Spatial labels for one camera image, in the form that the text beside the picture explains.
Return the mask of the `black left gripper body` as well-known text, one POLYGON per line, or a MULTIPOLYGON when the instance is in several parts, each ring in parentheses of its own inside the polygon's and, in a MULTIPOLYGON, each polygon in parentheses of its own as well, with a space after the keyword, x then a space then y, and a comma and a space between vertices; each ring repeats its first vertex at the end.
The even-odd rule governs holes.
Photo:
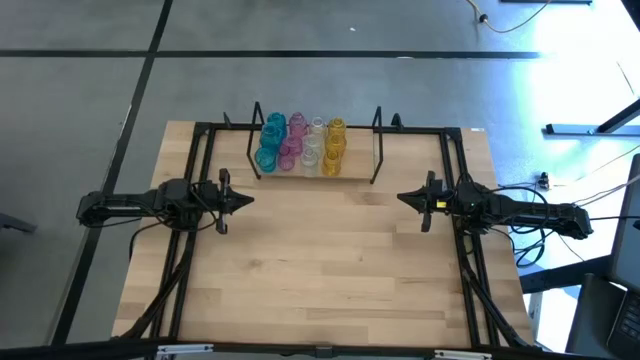
POLYGON ((228 232, 225 215, 229 211, 230 174, 226 168, 219 170, 219 183, 211 180, 204 181, 197 186, 197 200, 205 213, 214 218, 215 229, 220 234, 228 232))

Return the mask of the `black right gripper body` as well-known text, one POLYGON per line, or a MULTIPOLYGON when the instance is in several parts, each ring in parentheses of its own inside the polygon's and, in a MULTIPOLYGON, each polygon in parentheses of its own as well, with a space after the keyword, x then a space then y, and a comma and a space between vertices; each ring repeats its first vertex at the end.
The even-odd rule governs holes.
POLYGON ((442 179, 437 179, 434 171, 429 171, 427 173, 423 195, 425 196, 425 207, 421 231, 429 232, 432 224, 432 214, 434 212, 445 215, 452 213, 456 189, 449 187, 442 179))

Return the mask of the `blue plastic cups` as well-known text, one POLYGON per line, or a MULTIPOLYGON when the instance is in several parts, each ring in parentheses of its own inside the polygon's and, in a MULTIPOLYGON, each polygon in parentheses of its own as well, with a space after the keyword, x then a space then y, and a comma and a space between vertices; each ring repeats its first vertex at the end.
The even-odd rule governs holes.
POLYGON ((270 147, 260 147, 254 154, 254 159, 263 173, 272 173, 277 167, 278 151, 270 147))

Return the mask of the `teal embossed narrow-neck vase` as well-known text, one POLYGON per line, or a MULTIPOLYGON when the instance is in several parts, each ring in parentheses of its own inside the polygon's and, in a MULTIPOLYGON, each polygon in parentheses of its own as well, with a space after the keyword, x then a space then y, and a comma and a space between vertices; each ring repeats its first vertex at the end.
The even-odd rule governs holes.
POLYGON ((267 123, 262 127, 260 144, 263 148, 269 148, 278 152, 283 141, 282 128, 274 123, 267 123))

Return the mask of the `pink plastic cups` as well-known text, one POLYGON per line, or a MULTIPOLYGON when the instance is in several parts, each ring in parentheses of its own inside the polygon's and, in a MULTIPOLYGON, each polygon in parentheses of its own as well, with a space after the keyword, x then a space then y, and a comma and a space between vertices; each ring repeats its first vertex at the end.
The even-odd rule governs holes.
POLYGON ((287 136, 281 143, 279 154, 281 156, 300 156, 303 152, 303 141, 297 136, 287 136))

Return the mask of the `clear ribbed narrow-neck vase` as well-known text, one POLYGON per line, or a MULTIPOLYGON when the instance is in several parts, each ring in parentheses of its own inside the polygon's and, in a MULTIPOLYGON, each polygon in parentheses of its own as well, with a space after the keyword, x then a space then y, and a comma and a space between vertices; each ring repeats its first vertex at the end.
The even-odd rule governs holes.
POLYGON ((300 156, 301 168, 305 177, 316 177, 318 170, 318 155, 316 152, 307 148, 300 156))

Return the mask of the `yellow embossed glass vase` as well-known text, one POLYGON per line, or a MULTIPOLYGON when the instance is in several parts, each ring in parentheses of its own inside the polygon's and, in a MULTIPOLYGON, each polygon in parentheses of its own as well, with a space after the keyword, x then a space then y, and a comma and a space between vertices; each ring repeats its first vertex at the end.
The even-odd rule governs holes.
POLYGON ((326 176, 338 176, 341 171, 341 156, 335 150, 325 152, 322 162, 322 172, 326 176))

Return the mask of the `clear glass vase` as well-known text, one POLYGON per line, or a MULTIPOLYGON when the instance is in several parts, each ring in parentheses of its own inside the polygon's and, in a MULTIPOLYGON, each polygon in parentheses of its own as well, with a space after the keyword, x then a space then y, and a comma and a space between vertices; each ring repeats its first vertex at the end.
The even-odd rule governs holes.
POLYGON ((312 150, 319 155, 323 150, 324 140, 318 134, 307 134, 302 138, 303 150, 312 150))

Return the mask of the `tall pink ribbed bottle vase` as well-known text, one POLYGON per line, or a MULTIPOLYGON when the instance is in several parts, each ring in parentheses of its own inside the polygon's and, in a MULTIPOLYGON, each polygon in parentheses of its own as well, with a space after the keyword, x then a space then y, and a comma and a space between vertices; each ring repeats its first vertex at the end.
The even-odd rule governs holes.
POLYGON ((300 113, 295 112, 289 118, 289 135, 302 138, 308 133, 308 123, 306 118, 300 113))

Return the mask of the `dark grey desk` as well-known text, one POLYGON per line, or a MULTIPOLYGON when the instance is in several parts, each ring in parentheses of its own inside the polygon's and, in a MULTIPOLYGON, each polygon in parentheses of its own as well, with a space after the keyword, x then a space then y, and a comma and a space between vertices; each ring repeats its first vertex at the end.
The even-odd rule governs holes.
POLYGON ((568 353, 621 360, 613 355, 607 340, 627 292, 610 278, 612 256, 565 265, 524 275, 520 283, 524 293, 580 285, 578 303, 568 337, 568 353))

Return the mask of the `black computer monitor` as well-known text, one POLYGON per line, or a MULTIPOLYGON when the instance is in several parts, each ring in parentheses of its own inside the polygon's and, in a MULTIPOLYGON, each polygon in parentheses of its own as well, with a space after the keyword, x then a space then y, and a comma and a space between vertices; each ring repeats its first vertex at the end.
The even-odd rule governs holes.
POLYGON ((629 179, 639 176, 625 189, 614 243, 610 278, 621 285, 640 292, 640 154, 633 157, 629 179))

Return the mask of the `grey stand foot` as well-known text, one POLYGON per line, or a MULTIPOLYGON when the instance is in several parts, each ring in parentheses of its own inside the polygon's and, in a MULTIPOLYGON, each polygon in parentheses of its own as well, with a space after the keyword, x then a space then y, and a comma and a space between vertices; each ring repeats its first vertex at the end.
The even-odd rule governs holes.
POLYGON ((12 229, 23 233, 34 233, 37 226, 16 217, 0 213, 0 230, 12 229))

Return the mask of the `black keyboard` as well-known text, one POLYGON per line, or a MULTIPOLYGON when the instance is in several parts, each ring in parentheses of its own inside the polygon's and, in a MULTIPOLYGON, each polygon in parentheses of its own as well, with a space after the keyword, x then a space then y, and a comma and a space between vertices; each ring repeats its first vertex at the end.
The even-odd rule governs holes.
POLYGON ((625 294, 607 347, 621 360, 640 360, 640 295, 637 293, 625 294))

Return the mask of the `wooden shelf with black frame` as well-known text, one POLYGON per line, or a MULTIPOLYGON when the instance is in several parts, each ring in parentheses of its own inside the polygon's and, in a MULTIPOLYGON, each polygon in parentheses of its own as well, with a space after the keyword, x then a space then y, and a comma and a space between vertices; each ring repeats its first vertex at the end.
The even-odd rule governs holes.
POLYGON ((322 161, 316 162, 316 168, 311 170, 297 158, 290 170, 282 170, 275 161, 275 168, 271 172, 265 172, 256 160, 256 153, 260 145, 261 130, 266 124, 261 105, 254 103, 251 122, 248 124, 249 136, 246 148, 246 157, 258 180, 266 177, 291 177, 291 178, 328 178, 367 180, 373 184, 384 161, 384 139, 382 124, 382 109, 378 106, 374 112, 370 125, 347 125, 347 144, 344 158, 341 162, 340 172, 337 175, 326 175, 322 170, 322 161))

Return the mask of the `silver aluminium bracket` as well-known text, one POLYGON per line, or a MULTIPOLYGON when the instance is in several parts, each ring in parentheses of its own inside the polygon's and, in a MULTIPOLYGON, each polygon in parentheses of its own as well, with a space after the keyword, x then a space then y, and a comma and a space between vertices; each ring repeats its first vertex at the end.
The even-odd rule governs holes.
POLYGON ((490 353, 436 349, 434 358, 438 360, 493 360, 490 353))
POLYGON ((161 345, 157 348, 156 355, 161 357, 211 353, 214 351, 213 344, 172 344, 161 345))

